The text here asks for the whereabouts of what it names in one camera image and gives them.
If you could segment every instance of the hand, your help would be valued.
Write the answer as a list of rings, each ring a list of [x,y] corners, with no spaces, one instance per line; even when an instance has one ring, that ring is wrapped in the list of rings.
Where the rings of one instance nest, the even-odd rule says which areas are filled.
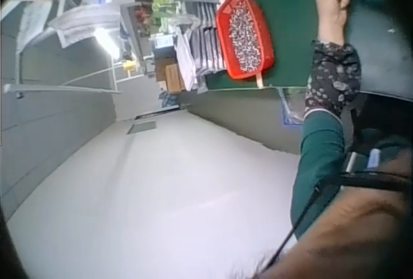
[[[344,27],[349,3],[350,0],[316,0],[319,40],[344,45]]]

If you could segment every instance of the green cloth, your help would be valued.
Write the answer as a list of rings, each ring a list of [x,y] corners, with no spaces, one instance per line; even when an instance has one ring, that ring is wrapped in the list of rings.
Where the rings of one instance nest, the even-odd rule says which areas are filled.
[[[364,130],[364,140],[371,140],[377,130]],[[411,143],[399,136],[391,136],[377,142],[374,146],[381,150],[381,163],[393,160],[401,149],[411,147]],[[317,111],[309,114],[303,124],[303,141],[301,142],[301,159],[293,188],[291,203],[291,220],[296,222],[303,208],[313,193],[315,184],[334,174],[339,174],[347,166],[345,141],[341,123],[328,112]],[[353,171],[366,169],[368,157],[359,155]],[[297,239],[314,223],[317,217],[336,197],[339,188],[323,191],[316,203],[311,206],[304,220],[296,231]]]

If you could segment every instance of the green mat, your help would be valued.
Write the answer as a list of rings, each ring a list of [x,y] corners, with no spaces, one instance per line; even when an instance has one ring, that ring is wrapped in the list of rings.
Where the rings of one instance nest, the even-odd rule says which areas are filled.
[[[314,0],[255,0],[264,12],[275,50],[276,64],[263,72],[265,87],[306,85],[312,60],[311,42],[317,35]],[[222,72],[207,77],[210,90],[257,88],[256,79],[236,81]]]

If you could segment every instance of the red tray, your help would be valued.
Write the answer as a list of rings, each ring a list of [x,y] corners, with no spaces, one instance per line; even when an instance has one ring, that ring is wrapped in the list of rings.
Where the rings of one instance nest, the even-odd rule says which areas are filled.
[[[241,70],[238,59],[235,55],[234,47],[230,38],[230,19],[233,8],[240,2],[246,1],[248,9],[254,20],[254,27],[257,32],[258,43],[261,51],[261,65],[255,71],[245,72]],[[227,71],[232,79],[245,79],[262,73],[265,69],[272,67],[276,61],[274,48],[264,14],[253,0],[226,0],[217,12],[217,29],[224,53]]]

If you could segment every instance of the lamp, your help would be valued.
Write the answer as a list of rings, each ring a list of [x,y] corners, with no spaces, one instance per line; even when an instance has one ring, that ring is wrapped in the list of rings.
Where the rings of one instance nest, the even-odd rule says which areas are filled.
[[[110,54],[110,56],[112,56],[113,59],[119,59],[119,48],[114,43],[106,29],[97,28],[95,30],[95,37],[97,39],[97,42],[99,42],[99,44],[104,48],[106,52]]]

